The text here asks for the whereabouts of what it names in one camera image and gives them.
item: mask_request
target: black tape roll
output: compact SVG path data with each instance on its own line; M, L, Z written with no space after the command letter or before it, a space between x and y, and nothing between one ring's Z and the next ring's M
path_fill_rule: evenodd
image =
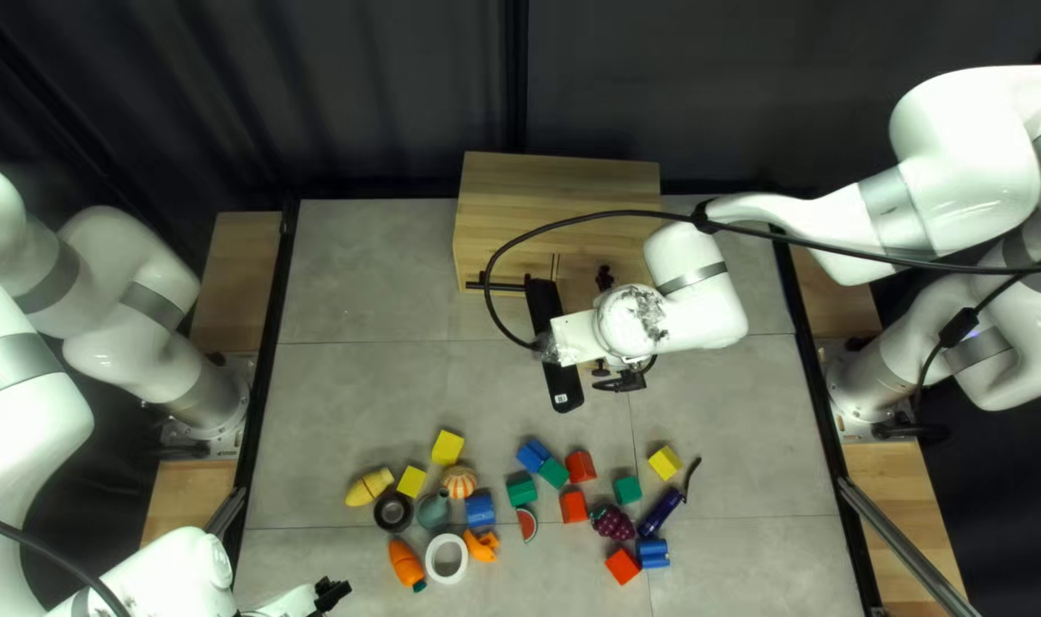
M388 534L399 534L414 519L414 504L405 495L389 491L376 502L376 525Z

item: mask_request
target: red block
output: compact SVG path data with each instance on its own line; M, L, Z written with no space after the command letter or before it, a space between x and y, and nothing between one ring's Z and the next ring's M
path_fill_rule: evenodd
M588 513L585 509L585 495L581 491L563 493L559 497L559 508L562 509L563 522L588 520Z
M616 577L616 583L627 584L634 579L642 568L635 562L635 559L626 549L619 549L609 560L604 562L605 568L609 569L612 576Z
M569 481L574 484L595 480L593 458L585 451L578 451L566 457L566 468L569 469Z

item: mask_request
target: wooden platform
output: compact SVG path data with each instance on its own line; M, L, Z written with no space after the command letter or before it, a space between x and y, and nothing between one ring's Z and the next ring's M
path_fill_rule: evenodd
M201 353L257 352L280 245L280 212L225 212L215 221L191 339ZM234 460L162 461L139 545L202 526L231 494Z
M872 336L883 330L869 287L839 286L806 249L792 248L791 257L815 338ZM845 443L841 449L852 480L965 594L920 446L915 441L881 441ZM890 617L946 615L866 524L864 535L874 580Z
M460 290L477 282L494 250L538 226L604 210L661 210L656 162L466 153L453 236ZM614 217L550 231L511 249L494 282L531 274L559 283L565 312L588 309L602 264L619 280L651 282L642 242L658 220Z

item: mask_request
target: toy watermelon slice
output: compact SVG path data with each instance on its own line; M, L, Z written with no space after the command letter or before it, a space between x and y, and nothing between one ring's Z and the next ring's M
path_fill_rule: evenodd
M536 530L539 528L539 522L536 521L536 514L531 512L524 506L517 509L517 522L520 524L520 536L524 537L526 544L536 537Z

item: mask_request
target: blue block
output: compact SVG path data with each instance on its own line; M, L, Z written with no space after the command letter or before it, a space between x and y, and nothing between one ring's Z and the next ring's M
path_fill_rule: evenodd
M668 567L668 543L665 540L639 540L636 549L643 569Z
M668 568L668 558L661 555L648 555L639 560L643 569Z
M649 555L668 555L668 542L665 540L639 540L637 548L639 558Z
M466 505L466 525L482 526L494 523L494 500L489 493L476 493L464 499Z
M517 460L532 473L539 473L539 468L549 458L552 458L552 453L547 452L547 447L536 439L529 439L517 453Z

